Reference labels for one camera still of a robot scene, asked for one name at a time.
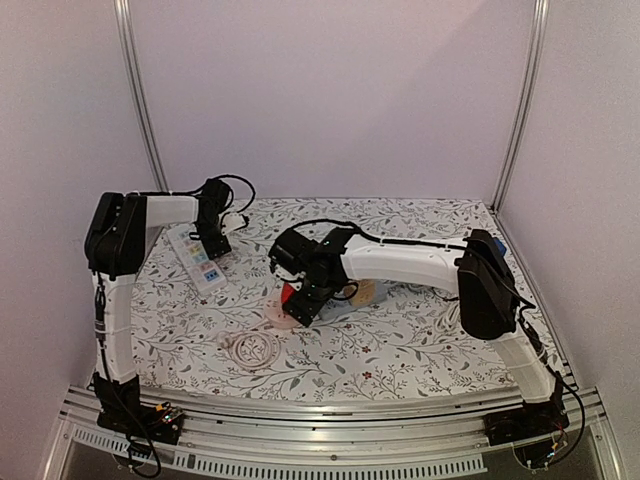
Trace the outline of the red cube socket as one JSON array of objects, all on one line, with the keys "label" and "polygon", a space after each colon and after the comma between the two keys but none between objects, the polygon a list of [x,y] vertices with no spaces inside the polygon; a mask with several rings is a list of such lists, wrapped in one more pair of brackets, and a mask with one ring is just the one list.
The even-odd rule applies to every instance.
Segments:
[{"label": "red cube socket", "polygon": [[292,284],[284,283],[280,295],[281,304],[285,305],[296,292],[297,290]]}]

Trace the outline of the pink round power strip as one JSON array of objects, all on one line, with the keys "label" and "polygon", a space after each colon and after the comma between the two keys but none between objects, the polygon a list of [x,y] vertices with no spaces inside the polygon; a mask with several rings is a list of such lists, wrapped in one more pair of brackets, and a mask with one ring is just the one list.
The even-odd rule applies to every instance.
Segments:
[{"label": "pink round power strip", "polygon": [[299,321],[283,310],[278,294],[266,298],[263,314],[264,318],[276,329],[287,330],[302,327]]}]

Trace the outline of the blue-grey power strip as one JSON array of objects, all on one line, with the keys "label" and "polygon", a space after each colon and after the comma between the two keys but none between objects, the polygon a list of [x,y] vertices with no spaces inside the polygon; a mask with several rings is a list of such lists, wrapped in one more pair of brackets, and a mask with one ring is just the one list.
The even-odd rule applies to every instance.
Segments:
[{"label": "blue-grey power strip", "polygon": [[360,280],[346,285],[320,310],[319,319],[331,321],[342,315],[372,306],[387,298],[387,287],[381,281]]}]

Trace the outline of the white multi-switch power strip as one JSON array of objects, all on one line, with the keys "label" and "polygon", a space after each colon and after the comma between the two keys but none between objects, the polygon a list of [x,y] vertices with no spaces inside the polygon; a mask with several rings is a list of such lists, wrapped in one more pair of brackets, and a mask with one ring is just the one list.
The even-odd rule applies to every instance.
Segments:
[{"label": "white multi-switch power strip", "polygon": [[209,295],[227,285],[222,270],[210,260],[201,241],[190,237],[191,226],[180,224],[166,231],[177,258],[201,295]]}]

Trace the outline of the beige cube socket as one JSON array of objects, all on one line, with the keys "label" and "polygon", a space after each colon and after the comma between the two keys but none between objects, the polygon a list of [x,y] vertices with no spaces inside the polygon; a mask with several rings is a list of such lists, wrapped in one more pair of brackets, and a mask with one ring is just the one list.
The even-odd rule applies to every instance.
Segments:
[{"label": "beige cube socket", "polygon": [[371,304],[376,296],[376,282],[361,280],[347,285],[344,294],[349,303],[356,308]]}]

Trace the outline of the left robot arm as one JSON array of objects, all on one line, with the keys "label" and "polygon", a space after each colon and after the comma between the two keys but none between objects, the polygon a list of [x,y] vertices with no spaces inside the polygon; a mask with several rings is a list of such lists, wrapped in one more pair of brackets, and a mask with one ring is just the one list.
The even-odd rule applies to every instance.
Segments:
[{"label": "left robot arm", "polygon": [[199,246],[198,259],[212,264],[231,252],[228,235],[248,226],[246,210],[256,189],[246,178],[222,174],[191,191],[105,192],[85,239],[84,253],[94,288],[97,344],[96,396],[112,402],[111,419],[128,434],[148,426],[137,401],[140,383],[133,360],[131,297],[153,246],[149,232],[187,225],[183,247]]}]

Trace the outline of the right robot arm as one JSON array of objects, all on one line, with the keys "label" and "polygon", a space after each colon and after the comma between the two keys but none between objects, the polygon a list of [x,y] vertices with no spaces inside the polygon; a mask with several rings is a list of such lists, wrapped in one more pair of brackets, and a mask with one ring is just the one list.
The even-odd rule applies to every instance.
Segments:
[{"label": "right robot arm", "polygon": [[331,220],[321,240],[302,233],[301,223],[280,233],[268,257],[271,271],[294,291],[285,313],[308,327],[323,306],[347,285],[392,281],[446,290],[459,306],[463,330],[487,342],[514,378],[522,397],[517,427],[537,436],[564,414],[571,389],[551,367],[535,328],[524,313],[534,309],[517,290],[499,243],[474,229],[461,239],[428,241],[376,237],[350,221]]}]

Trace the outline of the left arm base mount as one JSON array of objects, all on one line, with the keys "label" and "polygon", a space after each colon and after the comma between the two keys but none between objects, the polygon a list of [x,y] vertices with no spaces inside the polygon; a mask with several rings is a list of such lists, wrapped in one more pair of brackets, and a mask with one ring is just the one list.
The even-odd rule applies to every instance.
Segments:
[{"label": "left arm base mount", "polygon": [[185,419],[182,408],[170,402],[147,406],[137,400],[128,405],[119,397],[104,400],[101,405],[99,427],[152,442],[178,444]]}]

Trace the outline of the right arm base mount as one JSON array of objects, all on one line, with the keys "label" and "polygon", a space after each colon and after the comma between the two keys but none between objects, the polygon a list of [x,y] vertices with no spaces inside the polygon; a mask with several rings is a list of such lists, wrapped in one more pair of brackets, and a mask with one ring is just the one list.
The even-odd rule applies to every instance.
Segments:
[{"label": "right arm base mount", "polygon": [[489,444],[496,446],[565,429],[569,419],[562,404],[524,402],[518,408],[484,415],[483,425]]}]

